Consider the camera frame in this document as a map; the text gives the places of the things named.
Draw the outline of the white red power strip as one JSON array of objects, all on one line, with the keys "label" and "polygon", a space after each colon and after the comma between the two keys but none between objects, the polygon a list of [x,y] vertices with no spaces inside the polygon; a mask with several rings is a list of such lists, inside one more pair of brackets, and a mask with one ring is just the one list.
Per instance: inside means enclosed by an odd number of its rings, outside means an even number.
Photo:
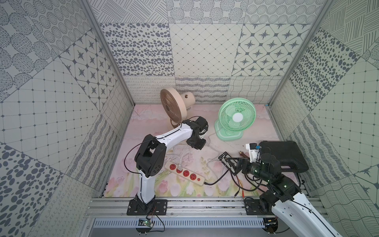
[{"label": "white red power strip", "polygon": [[184,178],[188,181],[193,182],[196,185],[203,186],[205,182],[205,178],[193,171],[190,171],[186,168],[179,168],[179,165],[173,163],[173,162],[167,162],[166,165],[164,166],[166,170],[169,172]]}]

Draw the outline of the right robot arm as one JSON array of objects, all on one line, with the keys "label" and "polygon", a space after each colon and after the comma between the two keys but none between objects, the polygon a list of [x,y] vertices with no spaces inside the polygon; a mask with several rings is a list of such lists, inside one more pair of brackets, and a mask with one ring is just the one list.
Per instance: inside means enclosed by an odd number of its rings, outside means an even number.
[{"label": "right robot arm", "polygon": [[262,213],[279,217],[299,237],[340,237],[341,234],[316,210],[301,188],[282,174],[277,158],[265,153],[258,161],[235,158],[234,171],[265,181],[267,190],[260,195]]}]

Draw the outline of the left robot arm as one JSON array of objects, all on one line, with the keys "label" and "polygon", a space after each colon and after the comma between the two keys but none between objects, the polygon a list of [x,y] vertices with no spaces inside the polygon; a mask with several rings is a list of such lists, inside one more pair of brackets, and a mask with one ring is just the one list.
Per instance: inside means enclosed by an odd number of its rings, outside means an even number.
[{"label": "left robot arm", "polygon": [[137,199],[148,204],[155,198],[155,176],[163,168],[167,150],[182,141],[186,141],[191,148],[201,150],[206,144],[202,136],[207,131],[207,120],[198,116],[196,120],[184,120],[176,128],[162,135],[145,136],[135,156],[136,167],[141,174],[141,186]]}]

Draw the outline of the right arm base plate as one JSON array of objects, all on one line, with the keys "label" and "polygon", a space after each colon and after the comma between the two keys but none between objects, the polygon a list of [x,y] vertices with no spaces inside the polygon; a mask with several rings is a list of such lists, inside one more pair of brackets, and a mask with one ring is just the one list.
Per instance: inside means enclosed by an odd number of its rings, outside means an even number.
[{"label": "right arm base plate", "polygon": [[243,202],[246,215],[274,216],[274,214],[271,212],[272,206],[265,200],[247,197]]}]

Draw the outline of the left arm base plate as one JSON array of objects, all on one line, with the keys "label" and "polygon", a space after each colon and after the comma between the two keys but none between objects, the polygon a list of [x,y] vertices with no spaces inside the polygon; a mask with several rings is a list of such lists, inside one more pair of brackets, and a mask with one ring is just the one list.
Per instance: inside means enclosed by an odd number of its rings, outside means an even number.
[{"label": "left arm base plate", "polygon": [[153,199],[148,203],[142,202],[137,197],[132,199],[128,204],[128,216],[148,216],[148,215],[166,215],[167,199]]}]

